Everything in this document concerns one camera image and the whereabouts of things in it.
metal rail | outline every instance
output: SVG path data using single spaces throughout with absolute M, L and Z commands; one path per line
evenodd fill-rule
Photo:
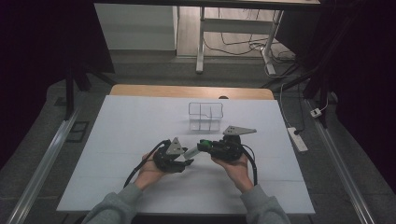
M 308 100 L 304 100 L 305 104 L 308 108 L 308 111 L 313 110 L 313 106 L 309 104 Z M 339 153 L 334 141 L 332 140 L 332 136 L 330 135 L 327 129 L 324 129 L 318 119 L 315 119 L 315 125 L 318 129 L 320 137 L 323 140 L 324 145 L 326 146 L 329 156 L 332 159 L 332 163 L 337 171 L 341 181 L 343 182 L 344 188 L 346 193 L 350 197 L 350 201 L 352 202 L 353 206 L 355 207 L 356 214 L 358 215 L 361 223 L 363 224 L 375 224 L 373 215 L 371 214 L 369 207 L 367 206 L 366 201 L 361 195 L 358 186 L 356 185 L 355 181 L 353 180 L 350 172 L 347 169 L 344 160 Z
M 11 213 L 11 216 L 8 218 L 7 224 L 17 224 L 23 223 L 26 219 L 29 211 L 35 202 L 35 198 L 38 195 L 38 192 L 41 190 L 49 172 L 52 167 L 52 164 L 55 162 L 59 151 L 64 144 L 66 136 L 68 135 L 70 129 L 73 126 L 81 108 L 82 102 L 86 97 L 85 92 L 80 92 L 76 97 L 76 105 L 75 110 L 70 116 L 69 120 L 64 120 L 61 126 L 58 129 L 58 132 L 52 139 L 52 142 L 49 144 L 49 148 L 41 159 L 41 162 L 38 164 L 35 173 L 30 179 L 27 187 L 25 188 L 22 196 L 17 202 L 17 205 L 14 207 L 14 210 Z

white table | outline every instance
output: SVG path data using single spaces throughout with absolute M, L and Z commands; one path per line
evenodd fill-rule
M 57 210 L 89 211 L 109 192 L 120 191 L 142 155 L 164 139 L 178 137 L 181 145 L 188 148 L 196 146 L 200 139 L 219 140 L 221 132 L 189 130 L 190 102 L 222 103 L 221 130 L 229 125 L 257 129 L 241 138 L 255 151 L 259 183 L 264 191 L 275 195 L 287 213 L 315 213 L 277 101 L 119 95 L 105 99 Z M 223 169 L 206 153 L 194 158 L 183 173 L 167 175 L 148 188 L 138 211 L 169 215 L 245 214 L 240 192 Z

person's right hand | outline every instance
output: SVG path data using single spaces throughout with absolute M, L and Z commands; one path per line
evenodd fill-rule
M 212 157 L 212 161 L 222 166 L 228 177 L 235 183 L 235 186 L 242 192 L 253 189 L 253 183 L 248 177 L 248 157 L 242 155 L 237 161 L 227 162 Z

wooden board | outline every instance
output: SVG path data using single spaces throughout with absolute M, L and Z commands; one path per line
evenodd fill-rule
M 155 97 L 211 98 L 227 96 L 235 100 L 274 100 L 274 95 L 267 89 L 184 87 L 184 86 L 146 86 L 115 85 L 110 95 L 133 95 Z

power strip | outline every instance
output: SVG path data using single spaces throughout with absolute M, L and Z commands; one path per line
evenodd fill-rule
M 288 128 L 288 132 L 290 135 L 291 140 L 293 140 L 294 145 L 297 147 L 299 152 L 306 152 L 308 148 L 306 147 L 303 138 L 299 134 L 295 134 L 295 128 Z

